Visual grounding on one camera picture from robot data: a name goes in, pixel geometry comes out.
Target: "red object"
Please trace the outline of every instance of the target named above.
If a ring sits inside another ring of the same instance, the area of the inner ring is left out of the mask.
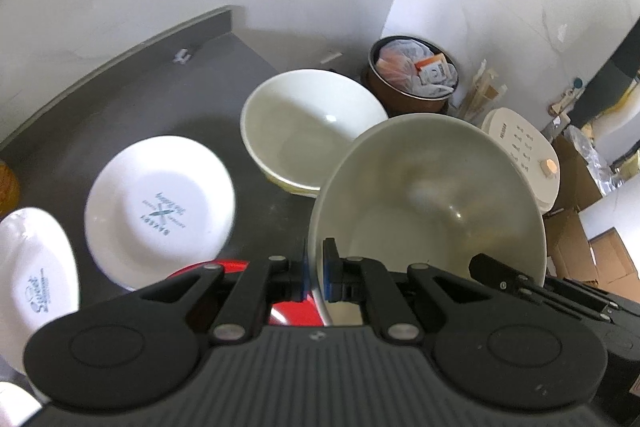
[[[249,264],[248,261],[206,261],[204,263],[192,264],[172,273],[169,277],[180,275],[198,266],[207,263],[222,264],[225,272],[241,272]],[[311,295],[307,295],[302,302],[280,302],[271,308],[269,324],[281,326],[322,326],[322,318],[318,313],[316,302]]]

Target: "cardboard box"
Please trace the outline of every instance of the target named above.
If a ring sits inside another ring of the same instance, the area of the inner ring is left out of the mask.
[[[558,277],[589,283],[607,292],[640,302],[638,270],[616,229],[587,240],[578,212],[602,195],[586,162],[572,143],[553,143],[560,161],[560,191],[554,208],[544,216],[546,254]]]

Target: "plastic bag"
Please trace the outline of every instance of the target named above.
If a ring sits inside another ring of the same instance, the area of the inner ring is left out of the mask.
[[[423,98],[439,98],[454,91],[458,72],[451,63],[447,63],[450,78],[434,80],[427,70],[418,71],[416,64],[433,56],[429,47],[421,42],[398,39],[380,49],[376,71],[396,89]]]
[[[591,141],[580,129],[569,125],[564,130],[564,135],[574,144],[575,150],[587,162],[587,169],[589,169],[591,177],[603,196],[613,192],[624,183],[619,174],[611,172],[607,161],[594,149]]]

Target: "bowl rim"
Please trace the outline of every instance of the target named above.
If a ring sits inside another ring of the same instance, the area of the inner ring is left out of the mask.
[[[429,49],[432,52],[435,52],[434,55],[437,55],[438,53],[442,53],[444,54],[444,56],[447,59],[447,62],[449,62],[450,64],[453,64],[453,66],[456,68],[456,71],[458,72],[458,79],[456,81],[455,86],[453,86],[453,92],[450,92],[449,94],[445,94],[443,96],[438,96],[435,98],[430,98],[428,96],[418,96],[416,94],[412,94],[410,92],[405,92],[401,89],[398,89],[395,86],[392,86],[391,84],[389,84],[380,73],[378,73],[378,71],[376,70],[376,61],[378,60],[378,56],[380,55],[380,48],[382,46],[384,46],[385,44],[389,44],[389,42],[393,42],[393,41],[401,41],[401,40],[412,40],[412,41],[417,41],[420,42],[420,44],[424,44],[425,46],[428,46]],[[369,68],[371,69],[372,73],[376,75],[376,77],[381,80],[382,82],[384,82],[388,87],[390,87],[391,89],[393,89],[394,91],[407,96],[409,98],[414,98],[415,100],[422,100],[422,101],[428,101],[428,102],[441,102],[442,100],[449,100],[451,95],[456,91],[456,89],[458,89],[458,86],[460,85],[460,67],[458,66],[458,64],[453,60],[453,58],[451,58],[451,55],[449,55],[446,51],[444,51],[441,47],[436,46],[436,44],[433,44],[433,42],[429,42],[426,41],[424,39],[421,39],[420,37],[414,37],[414,36],[410,36],[410,35],[389,35],[386,37],[383,37],[381,39],[378,39],[376,42],[374,42],[374,44],[372,45],[371,49],[369,50],[369,54],[367,54],[367,62],[369,63]]]
[[[542,214],[540,213],[540,210],[538,208],[538,205],[536,203],[536,197],[535,194],[533,193],[533,189],[531,188],[531,186],[529,185],[529,182],[527,181],[526,177],[524,176],[524,174],[520,171],[520,169],[518,169],[518,166],[515,165],[515,163],[511,160],[509,153],[507,151],[505,151],[504,149],[502,149],[502,147],[500,147],[500,145],[493,139],[491,138],[487,133],[483,132],[481,129],[478,129],[478,127],[465,122],[464,120],[459,120],[458,118],[454,118],[452,116],[447,116],[444,114],[437,114],[437,113],[409,113],[409,114],[403,114],[401,116],[395,116],[393,118],[389,118],[386,121],[383,121],[373,127],[371,127],[370,129],[367,129],[364,133],[362,133],[360,136],[358,136],[352,143],[351,143],[351,147],[349,147],[349,150],[345,153],[344,157],[342,158],[342,161],[336,166],[336,168],[334,169],[334,172],[332,172],[331,176],[329,178],[327,178],[327,181],[324,182],[324,185],[322,186],[322,189],[320,190],[320,194],[318,195],[318,198],[316,199],[316,202],[314,203],[314,207],[313,207],[313,211],[311,212],[311,217],[309,219],[309,227],[307,230],[307,236],[306,236],[306,247],[305,247],[305,254],[306,254],[306,259],[308,261],[308,273],[309,273],[309,283],[310,283],[310,291],[311,291],[311,295],[313,296],[314,300],[316,301],[316,305],[318,306],[318,313],[320,314],[320,316],[322,317],[322,321],[324,322],[324,324],[326,326],[331,326],[332,325],[332,319],[331,319],[331,315],[329,314],[329,310],[326,306],[326,300],[324,299],[324,292],[322,291],[322,287],[320,285],[320,281],[319,281],[319,277],[318,277],[318,259],[317,259],[317,254],[318,252],[316,251],[316,242],[317,242],[317,237],[316,237],[316,231],[318,229],[318,222],[319,222],[319,214],[320,214],[320,208],[323,206],[324,204],[324,200],[326,198],[326,194],[327,194],[327,189],[331,186],[332,182],[334,181],[334,178],[337,176],[340,168],[342,167],[342,165],[348,160],[348,158],[350,158],[350,156],[353,154],[354,150],[356,150],[357,147],[359,147],[359,145],[361,143],[363,143],[364,141],[366,141],[367,139],[369,139],[370,137],[372,137],[373,135],[381,132],[383,129],[386,129],[388,126],[393,126],[393,125],[398,125],[400,123],[402,123],[403,121],[409,121],[409,120],[429,120],[429,119],[433,119],[433,120],[449,120],[452,124],[456,124],[462,127],[467,127],[469,129],[472,129],[474,132],[477,132],[479,134],[482,134],[487,142],[489,142],[490,144],[492,144],[492,147],[494,147],[494,150],[498,153],[503,155],[503,157],[505,158],[505,160],[508,161],[509,165],[511,165],[511,168],[514,169],[514,171],[517,172],[517,175],[520,177],[520,179],[522,180],[522,183],[524,184],[524,186],[526,187],[526,189],[529,191],[529,195],[531,196],[531,204],[533,205],[533,207],[536,210],[536,214],[538,216],[537,222],[538,222],[538,227],[540,229],[540,231],[542,232],[541,235],[541,244],[542,244],[542,248],[543,251],[545,253],[545,262],[542,264],[542,270],[539,274],[536,274],[533,276],[533,279],[535,280],[536,284],[542,286],[545,280],[545,275],[546,275],[546,240],[545,240],[545,226],[544,226],[544,222],[542,220]]]
[[[293,180],[289,180],[288,178],[285,178],[284,176],[278,174],[273,169],[271,169],[269,166],[267,166],[267,164],[264,163],[260,159],[260,157],[257,155],[255,150],[251,146],[251,143],[250,143],[249,137],[247,135],[247,131],[246,131],[246,115],[247,115],[247,112],[248,112],[249,105],[250,105],[251,101],[257,96],[257,94],[260,91],[262,91],[266,86],[269,86],[271,84],[274,84],[274,83],[280,81],[285,76],[290,76],[293,73],[310,73],[310,72],[312,72],[312,73],[323,73],[323,74],[325,73],[326,76],[332,76],[334,78],[336,78],[336,77],[340,78],[340,81],[348,80],[348,81],[352,82],[353,84],[358,86],[364,93],[366,93],[366,95],[368,95],[370,97],[372,102],[375,102],[380,107],[382,113],[384,115],[386,115],[386,120],[388,120],[388,114],[386,112],[386,109],[380,103],[380,100],[378,100],[375,97],[375,95],[373,95],[373,93],[370,92],[369,89],[364,87],[361,83],[357,82],[356,80],[353,80],[352,78],[349,78],[348,76],[344,76],[343,74],[340,74],[340,73],[334,73],[333,71],[315,70],[313,68],[306,68],[306,69],[302,69],[302,70],[284,71],[283,73],[279,73],[279,74],[276,74],[275,76],[272,76],[271,78],[268,78],[267,80],[262,82],[259,86],[257,86],[252,91],[252,93],[244,101],[244,105],[242,106],[242,111],[240,112],[240,136],[242,138],[242,143],[244,143],[244,148],[249,153],[249,156],[251,156],[251,158],[258,165],[260,170],[262,170],[263,172],[265,172],[268,175],[272,176],[273,178],[276,178],[279,182],[282,182],[282,183],[284,183],[286,185],[289,185],[292,188],[296,188],[296,189],[299,189],[299,190],[305,190],[307,192],[312,192],[314,194],[318,194],[318,192],[321,189],[321,186],[319,186],[319,185],[305,185],[305,184],[302,184],[302,183],[295,182]]]

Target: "brown pot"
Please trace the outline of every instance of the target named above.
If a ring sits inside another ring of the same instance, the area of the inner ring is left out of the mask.
[[[422,96],[415,96],[414,94],[409,94],[407,92],[396,89],[384,78],[382,78],[382,76],[380,76],[376,71],[376,62],[378,61],[380,48],[382,48],[382,46],[384,46],[385,44],[388,44],[391,41],[396,41],[398,39],[412,39],[428,46],[429,49],[436,55],[439,53],[444,54],[444,56],[447,58],[447,62],[453,64],[456,70],[458,70],[458,74],[460,74],[460,68],[458,67],[458,65],[453,60],[451,60],[451,57],[449,57],[449,55],[447,55],[444,51],[442,51],[434,44],[431,44],[430,42],[422,39],[418,39],[416,37],[393,35],[390,37],[385,37],[384,39],[380,39],[371,47],[371,50],[369,51],[369,65],[364,71],[365,81],[369,86],[369,89],[373,92],[377,99],[382,102],[382,105],[385,106],[387,112],[390,115],[406,114],[410,112],[443,111],[451,94],[447,94],[439,98],[425,98]]]

